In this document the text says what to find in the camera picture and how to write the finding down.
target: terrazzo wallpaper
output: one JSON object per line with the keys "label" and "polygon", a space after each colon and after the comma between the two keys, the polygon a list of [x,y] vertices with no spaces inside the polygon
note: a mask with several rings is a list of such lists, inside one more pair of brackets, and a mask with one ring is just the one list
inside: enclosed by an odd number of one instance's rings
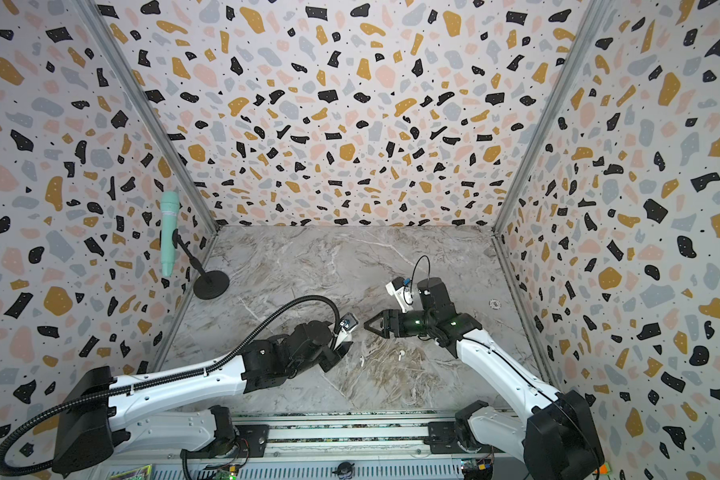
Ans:
{"label": "terrazzo wallpaper", "polygon": [[221,224],[493,223],[587,2],[102,0]]}
{"label": "terrazzo wallpaper", "polygon": [[[149,368],[188,283],[184,255],[160,278],[156,202],[177,186],[77,14],[0,2],[0,442],[89,369]],[[57,420],[11,461],[48,460]]]}
{"label": "terrazzo wallpaper", "polygon": [[720,0],[614,7],[498,233],[612,478],[720,480]]}

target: mint green microphone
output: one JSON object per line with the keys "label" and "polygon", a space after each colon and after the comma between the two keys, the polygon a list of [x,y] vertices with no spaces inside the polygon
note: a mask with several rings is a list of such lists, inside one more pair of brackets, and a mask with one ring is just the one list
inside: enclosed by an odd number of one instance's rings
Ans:
{"label": "mint green microphone", "polygon": [[195,279],[195,284],[192,286],[192,292],[201,300],[216,298],[229,288],[230,278],[220,270],[205,272],[200,260],[190,252],[188,247],[190,243],[185,244],[182,242],[176,228],[180,208],[178,193],[173,191],[163,192],[163,198],[160,199],[160,209],[163,211],[163,219],[160,223],[162,228],[160,232],[160,262],[163,264],[163,276],[170,278],[173,274],[173,264],[176,262],[176,245],[181,246],[181,249],[190,259],[190,265],[199,274]]}
{"label": "mint green microphone", "polygon": [[173,274],[173,264],[176,262],[173,231],[176,229],[176,217],[179,215],[179,195],[173,191],[163,192],[160,209],[163,211],[160,262],[163,264],[163,276],[170,277]]}

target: black mounting plate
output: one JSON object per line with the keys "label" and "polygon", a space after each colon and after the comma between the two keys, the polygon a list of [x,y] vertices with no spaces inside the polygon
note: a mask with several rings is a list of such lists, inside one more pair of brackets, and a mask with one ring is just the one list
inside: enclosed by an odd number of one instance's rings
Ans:
{"label": "black mounting plate", "polygon": [[483,445],[476,452],[463,450],[456,438],[456,422],[430,422],[427,424],[427,431],[429,437],[424,440],[424,444],[429,445],[433,454],[490,453],[490,445]]}
{"label": "black mounting plate", "polygon": [[[249,458],[261,458],[264,456],[267,437],[269,436],[269,425],[239,425],[235,424],[240,438],[248,442],[250,448]],[[244,458],[245,451],[240,452],[240,458]]]}

